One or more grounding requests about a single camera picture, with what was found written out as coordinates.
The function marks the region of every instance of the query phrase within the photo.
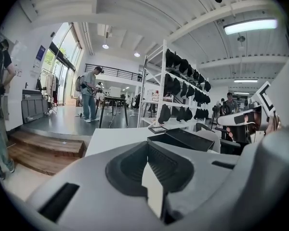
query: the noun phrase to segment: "black railing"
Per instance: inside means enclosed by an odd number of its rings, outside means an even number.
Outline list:
[[[124,78],[124,79],[131,79],[131,80],[135,80],[139,82],[141,82],[143,79],[142,75],[140,74],[132,73],[132,72],[117,69],[117,68],[105,67],[105,66],[94,65],[94,64],[86,64],[85,72],[92,71],[97,66],[102,68],[102,70],[104,71],[104,75],[109,75],[109,76],[114,76],[114,77],[119,77],[119,78]]]

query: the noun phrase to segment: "man in gray shirt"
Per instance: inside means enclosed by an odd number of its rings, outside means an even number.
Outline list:
[[[237,102],[235,100],[232,99],[232,93],[229,92],[227,93],[227,98],[228,100],[225,101],[223,104],[227,105],[229,107],[229,111],[230,113],[226,114],[225,109],[222,108],[222,113],[224,115],[229,115],[229,114],[233,114],[233,113],[237,113],[239,111],[239,107],[237,105]]]
[[[98,88],[95,87],[96,75],[102,73],[101,67],[96,67],[93,71],[85,74],[83,83],[81,85],[81,93],[83,98],[83,115],[86,122],[99,121],[100,118],[95,116],[95,91]],[[89,119],[89,107],[91,111],[91,120]]]

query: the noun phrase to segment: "light fixture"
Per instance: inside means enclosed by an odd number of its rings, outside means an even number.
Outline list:
[[[259,29],[277,28],[276,19],[259,19],[245,22],[233,23],[223,27],[227,35]]]
[[[235,79],[235,83],[257,83],[257,79]]]
[[[234,94],[238,94],[238,95],[249,95],[249,92],[234,92]]]

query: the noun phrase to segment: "glass door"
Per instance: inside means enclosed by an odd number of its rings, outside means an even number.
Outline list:
[[[68,67],[63,66],[59,78],[59,91],[58,91],[58,104],[63,105],[64,101],[64,89],[66,84],[66,75],[67,75]]]

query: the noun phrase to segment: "wooden step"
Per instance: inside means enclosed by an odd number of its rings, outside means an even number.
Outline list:
[[[16,143],[8,148],[11,158],[32,170],[45,175],[54,175],[78,160],[76,157],[56,155],[35,146]]]
[[[10,135],[10,139],[55,155],[70,157],[82,157],[85,146],[83,141],[50,138],[25,131],[16,131]]]

